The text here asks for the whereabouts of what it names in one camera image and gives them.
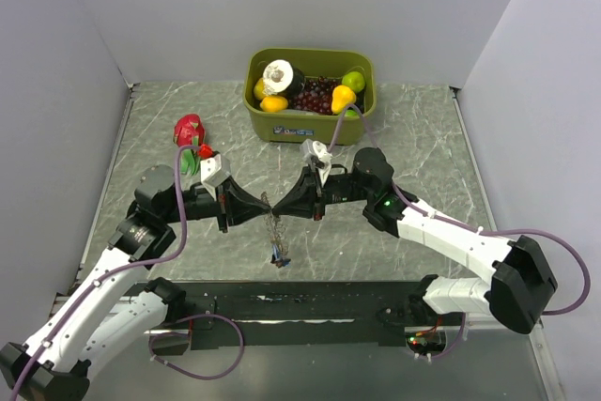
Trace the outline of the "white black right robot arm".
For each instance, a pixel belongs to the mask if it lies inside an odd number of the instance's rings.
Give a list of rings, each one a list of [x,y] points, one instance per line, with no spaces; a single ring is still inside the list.
[[[376,230],[421,244],[472,274],[470,278],[428,275],[410,302],[419,323],[463,313],[493,316],[505,328],[528,334],[557,289],[539,243],[490,236],[436,211],[393,183],[393,167],[377,147],[356,152],[350,169],[332,173],[331,154],[320,142],[302,146],[306,161],[291,191],[273,208],[276,216],[319,221],[328,205],[363,201],[363,216]]]

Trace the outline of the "large silver toothed keyring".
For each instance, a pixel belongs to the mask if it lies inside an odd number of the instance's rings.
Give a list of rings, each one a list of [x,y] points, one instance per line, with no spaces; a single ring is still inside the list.
[[[274,215],[271,210],[269,210],[265,216],[265,222],[271,244],[271,256],[274,251],[278,251],[281,255],[287,257],[287,245],[283,239],[285,229],[282,225],[281,219]]]

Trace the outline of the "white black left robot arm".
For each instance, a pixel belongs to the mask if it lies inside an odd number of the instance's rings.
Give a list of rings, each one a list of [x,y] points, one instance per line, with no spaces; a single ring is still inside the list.
[[[153,267],[181,254],[167,251],[174,241],[184,245],[187,239],[173,224],[214,218],[227,230],[269,212],[270,206],[244,191],[215,158],[188,190],[181,189],[171,167],[147,169],[126,218],[81,285],[24,343],[2,347],[1,373],[11,399],[81,400],[101,368],[143,332],[193,322],[185,291],[162,277],[149,281],[128,308],[110,314]]]

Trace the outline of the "blue tag key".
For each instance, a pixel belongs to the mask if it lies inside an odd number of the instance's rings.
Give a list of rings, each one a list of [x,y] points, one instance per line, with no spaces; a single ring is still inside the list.
[[[290,263],[290,259],[281,255],[278,251],[274,251],[271,257],[271,264],[275,265],[278,268],[282,268],[287,266]]]

